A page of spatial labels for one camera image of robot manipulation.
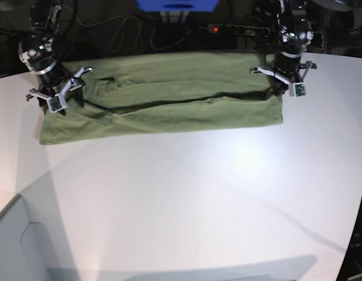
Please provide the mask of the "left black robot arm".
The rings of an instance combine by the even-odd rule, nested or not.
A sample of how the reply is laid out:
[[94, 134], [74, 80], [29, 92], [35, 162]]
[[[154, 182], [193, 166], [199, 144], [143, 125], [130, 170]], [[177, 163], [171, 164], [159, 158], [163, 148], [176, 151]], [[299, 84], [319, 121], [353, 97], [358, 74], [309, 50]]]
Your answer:
[[301, 63], [303, 53], [314, 34], [306, 14], [305, 1], [279, 1], [276, 4], [272, 31], [266, 36], [256, 32], [258, 52], [263, 63], [250, 69], [252, 74], [264, 74], [275, 81], [277, 93], [289, 91], [292, 97], [306, 96], [305, 76], [317, 65]]

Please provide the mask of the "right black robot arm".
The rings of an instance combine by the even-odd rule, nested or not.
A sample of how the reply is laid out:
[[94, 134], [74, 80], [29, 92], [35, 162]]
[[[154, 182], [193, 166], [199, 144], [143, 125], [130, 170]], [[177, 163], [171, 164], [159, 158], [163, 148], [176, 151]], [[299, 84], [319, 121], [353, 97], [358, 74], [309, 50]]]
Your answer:
[[30, 11], [30, 31], [19, 43], [20, 61], [39, 83], [26, 96], [36, 98], [39, 106], [50, 113], [66, 114], [67, 98], [72, 96], [79, 107], [84, 106], [82, 79], [92, 67], [77, 67], [74, 72], [62, 63], [60, 45], [64, 36], [58, 33], [63, 1], [36, 1]]

